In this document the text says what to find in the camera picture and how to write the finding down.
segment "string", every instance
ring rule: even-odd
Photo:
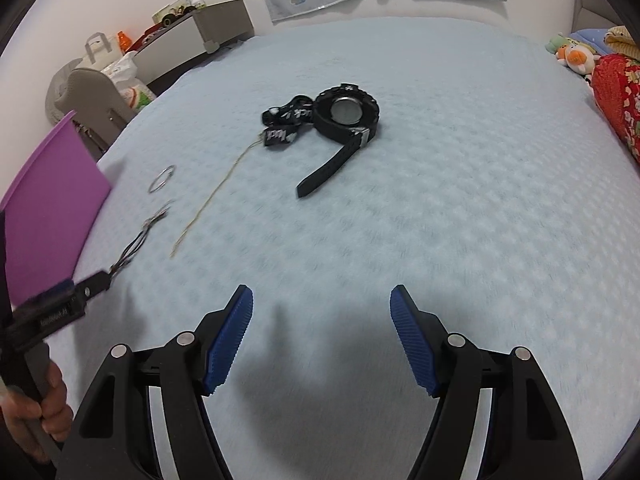
[[[207,205],[209,205],[209,203],[211,202],[211,200],[213,200],[213,197],[215,196],[215,194],[218,192],[218,190],[223,186],[223,184],[229,180],[229,177],[231,176],[231,174],[234,172],[236,166],[240,163],[240,161],[242,160],[242,158],[248,153],[248,151],[254,147],[257,146],[258,144],[260,144],[262,142],[262,136],[258,136],[258,140],[256,140],[255,142],[252,142],[251,144],[249,144],[246,149],[244,150],[244,152],[241,153],[241,155],[236,158],[236,161],[233,163],[233,165],[231,166],[231,169],[226,173],[225,177],[222,179],[222,182],[220,182],[220,184],[218,184],[216,186],[216,189],[214,189],[211,194],[209,195],[209,197],[204,201],[204,204],[202,204],[202,206],[200,207],[200,209],[198,210],[198,212],[196,213],[196,215],[193,217],[193,219],[187,224],[187,227],[184,228],[184,231],[182,231],[182,234],[180,235],[180,238],[178,238],[173,246],[173,248],[171,249],[171,258],[173,258],[175,256],[175,253],[177,253],[178,251],[178,247],[180,247],[180,244],[182,243],[182,241],[184,240],[185,236],[187,235],[187,233],[189,232],[189,229],[191,229],[191,227],[198,221],[198,219],[200,218],[200,215],[202,214],[202,212],[204,211],[204,209],[207,207]]]

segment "finger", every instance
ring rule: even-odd
[[[62,371],[55,362],[50,362],[47,370],[47,382],[52,388],[57,388],[62,383]]]
[[[46,453],[44,453],[44,450],[40,447],[40,444],[38,444],[23,420],[11,417],[6,418],[4,422],[16,444],[18,444],[25,453],[33,456],[37,462],[47,463],[49,461]]]
[[[69,428],[66,431],[63,431],[62,433],[54,433],[51,436],[53,437],[53,440],[55,440],[56,442],[64,442],[69,434],[71,433],[71,428]]]
[[[42,409],[35,400],[12,390],[0,399],[0,408],[5,419],[30,419],[42,416]]]
[[[71,428],[74,420],[74,412],[69,406],[65,406],[58,414],[42,421],[42,429],[50,435],[65,433]]]
[[[66,405],[66,384],[60,383],[57,388],[50,390],[40,405],[43,418],[51,418],[59,413]]]

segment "metal ring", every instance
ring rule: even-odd
[[[156,176],[155,179],[153,179],[153,181],[151,182],[151,186],[149,186],[149,190],[148,190],[149,193],[156,192],[158,191],[158,189],[164,186],[164,184],[166,184],[166,182],[172,177],[172,175],[174,174],[174,171],[175,171],[174,164],[170,165],[168,168],[164,168],[164,170],[162,170],[162,173]],[[166,177],[164,178],[164,180],[160,180],[162,176],[165,174],[166,174]]]

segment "metal screw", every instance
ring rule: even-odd
[[[516,357],[522,361],[528,361],[531,359],[531,352],[524,347],[516,348]]]
[[[462,348],[466,343],[466,339],[460,334],[451,334],[447,337],[447,341],[451,346],[455,346],[456,348]]]
[[[126,353],[127,347],[124,345],[116,345],[111,349],[111,356],[115,357],[116,359],[122,357]]]
[[[196,336],[191,332],[182,332],[177,338],[176,341],[180,346],[187,346],[193,343],[196,339]]]

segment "plastic bag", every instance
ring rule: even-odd
[[[140,111],[156,96],[140,79],[136,78],[138,67],[133,61],[136,54],[135,51],[127,52],[122,58],[102,70],[102,73],[113,81],[129,108]]]

